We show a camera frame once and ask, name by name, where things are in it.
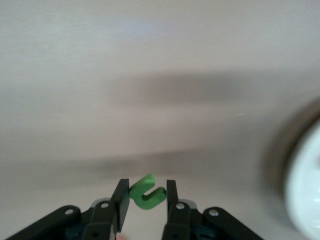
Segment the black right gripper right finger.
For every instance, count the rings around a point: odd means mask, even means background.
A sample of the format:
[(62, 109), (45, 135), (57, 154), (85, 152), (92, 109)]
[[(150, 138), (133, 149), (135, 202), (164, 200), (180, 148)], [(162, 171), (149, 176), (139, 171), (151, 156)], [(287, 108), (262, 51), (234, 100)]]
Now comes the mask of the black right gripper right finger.
[(163, 240), (260, 240), (261, 237), (220, 207), (200, 213), (178, 198), (175, 180), (168, 180), (167, 223)]

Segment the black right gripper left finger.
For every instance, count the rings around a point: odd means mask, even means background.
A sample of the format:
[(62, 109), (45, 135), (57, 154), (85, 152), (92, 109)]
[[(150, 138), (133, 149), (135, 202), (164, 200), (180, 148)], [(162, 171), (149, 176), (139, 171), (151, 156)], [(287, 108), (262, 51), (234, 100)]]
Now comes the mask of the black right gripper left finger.
[(129, 180), (119, 180), (111, 198), (82, 212), (65, 205), (18, 231), (9, 240), (115, 240), (129, 208)]

